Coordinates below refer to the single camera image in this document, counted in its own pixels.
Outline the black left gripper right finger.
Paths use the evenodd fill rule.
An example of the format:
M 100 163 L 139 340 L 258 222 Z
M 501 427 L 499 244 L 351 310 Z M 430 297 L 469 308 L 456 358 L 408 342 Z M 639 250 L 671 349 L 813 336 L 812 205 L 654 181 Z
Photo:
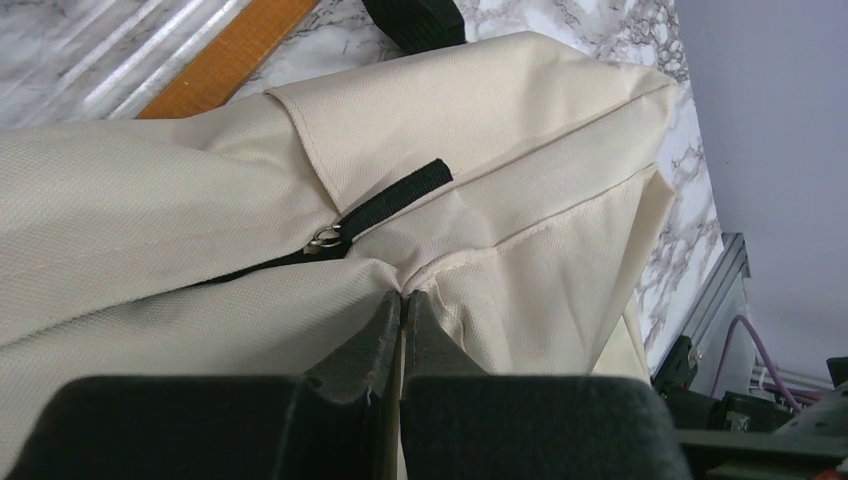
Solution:
M 661 398 L 610 376 L 485 372 L 411 294 L 400 434 L 412 479 L 687 479 Z

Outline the beige canvas backpack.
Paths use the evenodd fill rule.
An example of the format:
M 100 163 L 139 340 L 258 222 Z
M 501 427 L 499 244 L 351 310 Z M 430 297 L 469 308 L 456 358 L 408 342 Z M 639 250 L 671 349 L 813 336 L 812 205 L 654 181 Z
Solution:
M 2 135 L 4 478 L 73 381 L 299 376 L 389 292 L 396 457 L 416 291 L 489 374 L 650 387 L 626 309 L 673 202 L 677 83 L 398 13 L 426 48 L 190 118 Z

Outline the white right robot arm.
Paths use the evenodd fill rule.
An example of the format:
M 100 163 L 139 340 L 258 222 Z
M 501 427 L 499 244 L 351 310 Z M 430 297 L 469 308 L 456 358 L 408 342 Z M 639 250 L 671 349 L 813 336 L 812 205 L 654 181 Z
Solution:
M 728 392 L 721 400 L 690 384 L 698 365 L 680 336 L 652 380 L 679 431 L 696 479 L 844 479 L 847 476 L 847 360 L 827 361 L 834 390 L 798 413 Z

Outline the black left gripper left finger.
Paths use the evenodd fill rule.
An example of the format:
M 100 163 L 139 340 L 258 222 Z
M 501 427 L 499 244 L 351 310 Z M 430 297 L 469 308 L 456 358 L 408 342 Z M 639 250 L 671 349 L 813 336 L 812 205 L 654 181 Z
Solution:
M 61 388 L 13 479 L 384 479 L 396 475 L 403 301 L 299 376 L 99 376 Z

